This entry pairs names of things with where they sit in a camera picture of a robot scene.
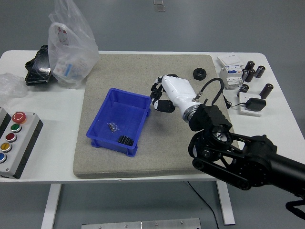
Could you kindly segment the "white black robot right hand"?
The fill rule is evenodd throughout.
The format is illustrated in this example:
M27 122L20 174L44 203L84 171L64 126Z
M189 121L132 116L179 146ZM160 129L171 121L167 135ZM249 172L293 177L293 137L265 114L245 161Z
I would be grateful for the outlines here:
M182 119L190 121L200 103L189 81L175 74L158 77L151 88L151 104L160 112L172 113L179 108Z

